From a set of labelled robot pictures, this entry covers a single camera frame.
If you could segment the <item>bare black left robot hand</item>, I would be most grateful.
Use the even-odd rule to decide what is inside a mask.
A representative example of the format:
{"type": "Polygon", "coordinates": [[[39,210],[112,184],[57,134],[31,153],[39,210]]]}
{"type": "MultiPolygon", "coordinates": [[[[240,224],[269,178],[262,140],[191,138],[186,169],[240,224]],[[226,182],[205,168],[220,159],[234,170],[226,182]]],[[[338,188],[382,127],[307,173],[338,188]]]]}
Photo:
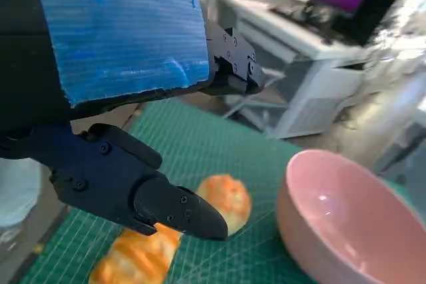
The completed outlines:
{"type": "Polygon", "coordinates": [[[256,94],[252,46],[199,0],[1,0],[1,157],[51,170],[64,204],[144,235],[156,224],[224,241],[224,218],[160,172],[123,129],[71,122],[192,92],[256,94]]]}

